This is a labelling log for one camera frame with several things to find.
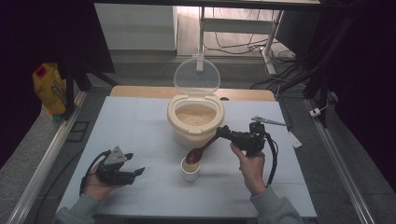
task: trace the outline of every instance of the floor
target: floor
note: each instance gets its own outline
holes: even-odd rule
[[[206,7],[206,18],[272,21],[277,11],[258,9],[236,9]],[[199,7],[178,7],[177,55],[186,56],[197,53],[199,41]],[[244,57],[260,58],[259,47],[266,43],[268,35],[204,33],[204,53],[206,57]],[[274,44],[273,50],[287,50]]]
[[[227,16],[225,9],[221,10],[221,12],[222,16]],[[248,15],[248,12],[245,10],[239,11],[238,13],[240,16],[243,15],[244,17]],[[180,16],[179,21],[180,27],[181,24],[182,16]],[[179,30],[179,36],[181,35],[183,35],[183,32]],[[226,35],[220,38],[222,38],[221,41],[224,40],[224,43],[221,42],[223,45],[238,44],[226,42],[226,39],[230,39],[230,41],[233,39],[239,40],[239,37],[226,38]],[[239,44],[246,44],[248,41],[249,35],[245,36],[243,40],[241,37]],[[212,48],[218,47],[216,46],[216,38],[205,40],[205,43]],[[250,89],[254,83],[262,82],[262,84],[256,85],[254,88],[273,89],[276,100],[282,108],[282,113],[288,128],[303,143],[301,147],[295,149],[295,152],[303,170],[311,199],[318,213],[318,218],[306,218],[304,220],[305,223],[362,223],[334,168],[328,151],[323,141],[320,139],[318,129],[315,126],[315,119],[311,118],[309,115],[306,100],[302,96],[304,83],[285,92],[278,93],[276,92],[276,87],[280,83],[278,82],[279,80],[272,79],[265,75],[262,58],[257,56],[257,52],[250,52],[248,56],[232,56],[217,50],[213,51],[215,51],[216,54],[209,50],[205,53],[208,53],[208,56],[210,53],[213,53],[213,55],[210,55],[208,58],[215,64],[221,73],[221,87]],[[183,49],[180,47],[177,53],[177,56],[144,55],[143,57],[142,55],[113,53],[112,59],[116,68],[116,74],[108,75],[124,85],[173,86],[173,74],[177,66],[186,58],[190,57],[194,53],[194,49]],[[281,73],[289,66],[290,65],[287,63],[277,63],[276,71]],[[299,73],[299,70],[295,70],[292,76],[298,76]],[[49,177],[44,183],[42,190],[39,192],[33,207],[30,211],[27,211],[26,221],[24,223],[35,223],[37,214],[39,214],[37,223],[48,223],[54,216],[57,204],[62,198],[68,180],[77,165],[78,154],[84,149],[101,105],[111,91],[111,88],[100,79],[90,76],[90,80],[94,86],[87,92],[87,96],[76,120],[77,124],[86,125],[87,129],[85,135],[81,136],[79,133],[70,133],[67,135],[68,140],[63,144],[61,153],[54,162],[55,165],[49,172]],[[338,146],[340,154],[343,156],[349,172],[360,189],[364,200],[367,202],[375,223],[396,223],[396,211],[394,210],[396,207],[396,195],[394,191],[376,169],[375,164],[367,155],[364,148],[362,148],[353,134],[337,117],[337,114],[334,112],[334,107],[336,105],[334,99],[329,98],[329,102],[327,107],[328,130],[332,134],[334,142]],[[46,154],[47,148],[50,147],[51,141],[61,125],[61,122],[49,121],[43,109],[31,131],[25,136],[17,148],[15,154],[2,170],[0,170],[0,223],[7,222],[9,215],[23,194],[36,167]],[[42,207],[40,207],[40,203],[43,199],[45,199],[45,201]],[[186,222],[186,220],[153,218],[132,218],[126,220],[114,217],[97,218],[97,223],[126,222],[149,224],[183,223]],[[189,220],[189,222],[200,223],[202,220]],[[230,223],[230,221],[206,220],[205,223]]]

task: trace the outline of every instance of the sleeve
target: sleeve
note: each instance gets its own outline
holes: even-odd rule
[[[94,198],[81,194],[71,209],[61,208],[52,220],[52,224],[94,224],[92,218],[99,209],[100,203]]]
[[[303,223],[289,199],[279,199],[271,187],[250,198],[259,212],[258,223]]]

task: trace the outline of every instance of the white cup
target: white cup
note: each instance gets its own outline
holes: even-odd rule
[[[199,162],[195,164],[187,164],[186,158],[183,158],[180,164],[181,167],[181,176],[188,182],[195,181],[199,176],[200,165]]]

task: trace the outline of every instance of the hand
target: hand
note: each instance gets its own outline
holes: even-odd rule
[[[108,185],[102,183],[96,176],[96,169],[98,164],[93,166],[90,174],[87,176],[84,193],[93,197],[96,201],[101,202],[113,190],[123,187],[123,185]]]
[[[245,186],[250,191],[251,196],[253,197],[265,191],[267,187],[262,180],[265,164],[264,153],[258,152],[252,157],[246,157],[236,144],[231,143],[230,147],[240,161],[239,170],[245,178]]]

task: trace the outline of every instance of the white table surface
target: white table surface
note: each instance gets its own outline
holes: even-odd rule
[[[78,200],[81,178],[101,152],[119,146],[134,153],[122,171],[146,170],[132,185],[114,190],[98,214],[125,217],[256,217],[249,192],[239,171],[230,141],[220,138],[206,149],[200,161],[201,175],[193,183],[181,177],[180,162],[190,151],[178,145],[166,118],[168,99],[111,97],[104,102],[90,139],[58,207],[71,207]],[[284,122],[277,102],[223,102],[222,125],[248,132],[250,118]],[[302,217],[316,217],[300,165],[286,127],[265,124],[279,146],[278,165],[272,187],[288,197]],[[266,143],[264,180],[272,166]]]

